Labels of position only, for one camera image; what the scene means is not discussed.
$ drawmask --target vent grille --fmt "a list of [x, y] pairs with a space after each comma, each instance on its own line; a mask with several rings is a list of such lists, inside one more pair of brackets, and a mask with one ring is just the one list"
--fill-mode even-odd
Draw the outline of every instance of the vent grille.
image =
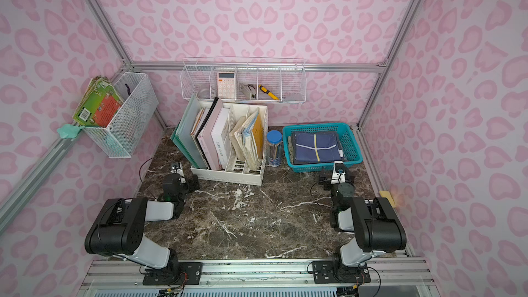
[[[159, 290], [119, 289], [99, 290], [95, 297], [157, 297]], [[336, 297], [336, 288], [212, 288], [189, 287], [178, 297]]]

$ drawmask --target yellow utility knife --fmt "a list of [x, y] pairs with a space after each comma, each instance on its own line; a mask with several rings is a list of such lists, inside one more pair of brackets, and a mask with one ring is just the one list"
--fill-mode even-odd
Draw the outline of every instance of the yellow utility knife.
[[276, 97], [272, 92], [270, 92], [267, 88], [265, 88], [264, 86], [262, 85], [259, 85], [259, 89], [261, 91], [263, 91], [264, 93], [266, 93], [267, 95], [269, 95], [273, 100], [279, 100], [278, 97]]

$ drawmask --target pencil jar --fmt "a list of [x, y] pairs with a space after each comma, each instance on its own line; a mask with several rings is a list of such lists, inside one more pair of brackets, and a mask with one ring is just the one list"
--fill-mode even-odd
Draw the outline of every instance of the pencil jar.
[[268, 145], [268, 164], [271, 167], [281, 165], [282, 134], [279, 131], [269, 131], [266, 135]]

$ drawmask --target barcode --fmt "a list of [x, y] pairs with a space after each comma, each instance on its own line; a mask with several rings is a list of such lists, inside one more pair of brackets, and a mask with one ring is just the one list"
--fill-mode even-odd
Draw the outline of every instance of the barcode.
[[79, 114], [79, 118], [82, 119], [84, 122], [88, 121], [88, 118], [90, 117], [90, 111], [86, 108], [82, 109], [82, 112]]

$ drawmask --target marble tabletop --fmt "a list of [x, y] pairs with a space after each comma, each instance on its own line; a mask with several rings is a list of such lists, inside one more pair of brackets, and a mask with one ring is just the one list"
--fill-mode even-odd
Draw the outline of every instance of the marble tabletop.
[[[181, 162], [190, 177], [190, 163], [170, 140], [171, 133], [163, 137], [138, 196], [160, 195], [173, 162]], [[350, 169], [356, 195], [373, 198], [365, 165]], [[262, 186], [200, 180], [200, 190], [187, 196], [179, 219], [147, 223], [145, 234], [175, 249], [180, 259], [328, 257], [353, 234], [330, 227], [329, 191], [316, 185], [310, 196], [318, 175], [295, 173], [283, 154], [279, 167], [265, 168]]]

